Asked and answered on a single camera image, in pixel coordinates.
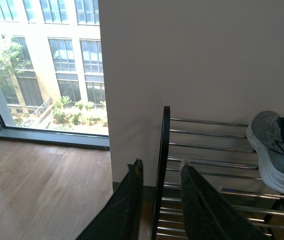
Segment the white shoe sole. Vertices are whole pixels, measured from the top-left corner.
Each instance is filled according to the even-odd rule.
[[[251,124],[247,127],[246,137],[257,152],[258,170],[263,182],[274,191],[284,194],[284,173],[279,172],[273,166],[268,150],[256,136],[254,136]]]

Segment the white wall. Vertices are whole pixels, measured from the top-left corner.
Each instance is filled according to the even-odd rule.
[[[284,116],[283,0],[99,0],[114,182],[135,158],[154,186],[163,107],[248,124]]]

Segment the glass pane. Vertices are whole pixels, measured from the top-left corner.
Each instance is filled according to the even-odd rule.
[[[19,23],[21,15],[37,24]],[[6,21],[0,22],[0,105],[7,107],[1,110],[7,127],[108,134],[99,26],[90,26],[98,15],[96,0],[0,0],[0,21]],[[70,31],[60,24],[68,21],[82,25]],[[77,71],[83,68],[89,74]]]

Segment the building window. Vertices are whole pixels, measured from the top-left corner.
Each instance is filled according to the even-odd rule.
[[[31,62],[31,57],[27,47],[26,39],[24,37],[12,37],[12,41],[22,46],[22,50],[19,54],[19,62],[21,66],[23,66],[23,69],[33,70],[33,65]]]
[[[73,104],[81,100],[78,75],[57,73],[56,79],[61,96],[68,96]]]
[[[34,71],[16,73],[16,79],[21,88],[23,99],[28,107],[38,107],[43,104],[43,99]]]
[[[100,24],[98,0],[75,0],[79,24]]]
[[[103,76],[85,75],[86,93],[89,102],[101,104],[106,100]]]
[[[49,39],[55,71],[75,72],[72,41],[65,39]]]
[[[9,76],[0,76],[0,88],[7,104],[20,105],[16,91]]]
[[[27,16],[27,20],[31,23],[34,23],[36,21],[36,16],[34,12],[34,0],[23,0],[24,8]]]
[[[81,40],[81,46],[84,72],[103,74],[101,42]]]
[[[16,21],[17,19],[14,0],[0,0],[0,21]]]
[[[65,0],[40,0],[46,23],[66,23],[68,21]]]

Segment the tree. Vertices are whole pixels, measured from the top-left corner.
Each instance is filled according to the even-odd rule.
[[[6,78],[21,72],[30,61],[25,61],[22,55],[23,46],[13,41],[11,37],[0,40],[0,87],[6,84]]]

